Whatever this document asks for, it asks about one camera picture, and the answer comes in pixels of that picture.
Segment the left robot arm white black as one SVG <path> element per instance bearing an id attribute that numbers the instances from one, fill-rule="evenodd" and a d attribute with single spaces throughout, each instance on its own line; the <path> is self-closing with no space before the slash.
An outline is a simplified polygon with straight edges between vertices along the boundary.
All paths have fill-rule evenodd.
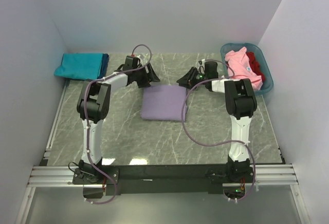
<path id="1" fill-rule="evenodd" d="M 151 61 L 143 65 L 134 54 L 126 56 L 124 64 L 111 75 L 85 81 L 77 102 L 77 112 L 83 125 L 83 153 L 78 163 L 68 163 L 74 179 L 80 178 L 90 184 L 116 184 L 118 173 L 111 176 L 102 168 L 102 126 L 109 113 L 111 95 L 134 82 L 138 88 L 160 82 Z"/>

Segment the purple t shirt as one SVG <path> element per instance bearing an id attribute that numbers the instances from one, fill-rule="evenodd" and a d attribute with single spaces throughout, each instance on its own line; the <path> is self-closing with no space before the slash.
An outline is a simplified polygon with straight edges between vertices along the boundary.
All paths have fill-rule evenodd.
<path id="1" fill-rule="evenodd" d="M 185 121 L 187 89 L 178 85 L 156 85 L 143 90 L 140 116 L 144 120 Z"/>

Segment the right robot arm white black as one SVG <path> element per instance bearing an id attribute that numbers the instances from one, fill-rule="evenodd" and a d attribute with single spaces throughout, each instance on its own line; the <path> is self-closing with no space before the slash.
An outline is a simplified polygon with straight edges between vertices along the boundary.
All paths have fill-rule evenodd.
<path id="1" fill-rule="evenodd" d="M 176 83 L 189 90 L 190 94 L 198 86 L 204 85 L 210 92 L 225 95 L 226 111 L 231 120 L 231 139 L 221 144 L 230 144 L 225 177 L 231 182 L 253 174 L 250 167 L 252 156 L 249 151 L 249 131 L 257 100 L 249 79 L 235 80 L 231 75 L 220 77 L 217 71 L 220 61 L 203 59 L 199 67 L 190 70 Z"/>

